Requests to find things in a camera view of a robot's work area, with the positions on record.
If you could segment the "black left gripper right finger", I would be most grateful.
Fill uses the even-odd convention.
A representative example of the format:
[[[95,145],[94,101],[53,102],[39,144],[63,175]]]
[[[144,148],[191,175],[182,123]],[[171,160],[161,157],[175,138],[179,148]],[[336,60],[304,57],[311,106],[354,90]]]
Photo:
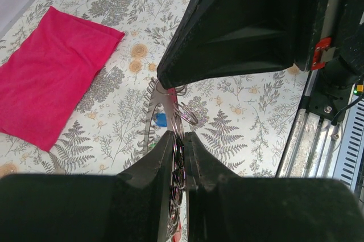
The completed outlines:
[[[363,215],[339,181],[243,178],[184,138],[189,241],[362,241]]]

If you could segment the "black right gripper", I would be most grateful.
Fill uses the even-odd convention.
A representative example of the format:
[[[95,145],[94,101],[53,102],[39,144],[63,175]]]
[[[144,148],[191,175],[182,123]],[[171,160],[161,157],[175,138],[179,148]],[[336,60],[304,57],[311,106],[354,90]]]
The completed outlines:
[[[363,0],[299,0],[294,62],[335,83],[363,76]]]

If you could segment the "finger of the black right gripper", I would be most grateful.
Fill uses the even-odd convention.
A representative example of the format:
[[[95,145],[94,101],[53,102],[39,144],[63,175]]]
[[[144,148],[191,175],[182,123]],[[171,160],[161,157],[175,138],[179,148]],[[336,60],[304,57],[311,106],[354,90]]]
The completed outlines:
[[[159,65],[166,89],[215,77],[305,71],[302,0],[190,0]]]

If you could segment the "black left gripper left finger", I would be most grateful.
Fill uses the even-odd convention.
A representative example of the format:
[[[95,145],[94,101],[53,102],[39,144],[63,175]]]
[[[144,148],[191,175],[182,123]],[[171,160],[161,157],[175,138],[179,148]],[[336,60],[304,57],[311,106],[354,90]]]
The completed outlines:
[[[3,177],[1,240],[165,241],[173,140],[117,175]]]

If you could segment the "blue tag key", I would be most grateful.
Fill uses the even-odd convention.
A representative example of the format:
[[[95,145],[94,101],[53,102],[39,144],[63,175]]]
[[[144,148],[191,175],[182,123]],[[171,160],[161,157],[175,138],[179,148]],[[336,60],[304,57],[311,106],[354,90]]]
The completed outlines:
[[[167,127],[167,116],[165,113],[155,113],[152,117],[154,123],[158,127]]]

